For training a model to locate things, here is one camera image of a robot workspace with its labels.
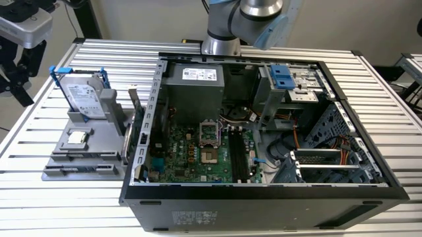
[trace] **white wall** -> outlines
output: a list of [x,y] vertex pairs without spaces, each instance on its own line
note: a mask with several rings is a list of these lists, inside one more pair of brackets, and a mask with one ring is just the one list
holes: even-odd
[[94,0],[105,39],[204,40],[209,16],[201,0]]
[[422,0],[305,0],[288,46],[357,49],[392,65],[403,52],[422,52],[421,18]]
[[[357,49],[385,65],[401,52],[422,52],[416,31],[422,0],[300,1],[288,47]],[[94,0],[94,5],[106,39],[181,42],[206,37],[201,0]]]

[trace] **case label sticker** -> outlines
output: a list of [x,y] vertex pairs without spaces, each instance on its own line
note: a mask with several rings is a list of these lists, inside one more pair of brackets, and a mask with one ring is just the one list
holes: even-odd
[[176,225],[214,225],[217,211],[173,211]]
[[90,118],[103,118],[106,115],[95,89],[81,84],[69,84],[67,88],[79,112]]
[[184,80],[217,80],[217,69],[186,68]]

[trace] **orange wire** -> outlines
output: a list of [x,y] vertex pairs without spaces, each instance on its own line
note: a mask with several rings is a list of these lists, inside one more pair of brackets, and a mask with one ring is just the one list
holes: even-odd
[[348,151],[348,154],[347,154],[347,157],[345,157],[345,165],[348,165],[349,152],[351,152],[351,151]]
[[297,134],[297,124],[298,124],[298,119],[296,119],[296,125],[293,126],[293,137],[294,137],[297,148],[301,148],[300,141],[298,141],[298,134]]
[[338,138],[336,138],[336,143],[332,146],[332,149],[337,147],[337,143],[338,143]]
[[344,164],[344,151],[341,151],[341,165]]

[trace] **hard drive label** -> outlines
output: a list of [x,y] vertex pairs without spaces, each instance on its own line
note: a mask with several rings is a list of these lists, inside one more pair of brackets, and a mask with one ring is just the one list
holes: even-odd
[[67,85],[74,103],[78,108],[77,111],[83,113],[89,118],[103,118],[105,111],[95,89],[90,85],[69,84]]

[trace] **green circuit board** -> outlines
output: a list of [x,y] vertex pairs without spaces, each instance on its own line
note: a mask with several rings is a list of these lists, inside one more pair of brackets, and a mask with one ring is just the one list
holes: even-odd
[[[250,164],[250,150],[256,151],[253,133],[244,132],[246,159]],[[200,147],[200,126],[177,126],[170,130],[169,152],[165,157],[165,170],[160,174],[161,183],[233,183],[230,145],[228,130],[222,130],[221,145],[217,149],[217,160],[202,157],[213,148]],[[252,183],[261,183],[260,165],[257,174],[250,177]]]

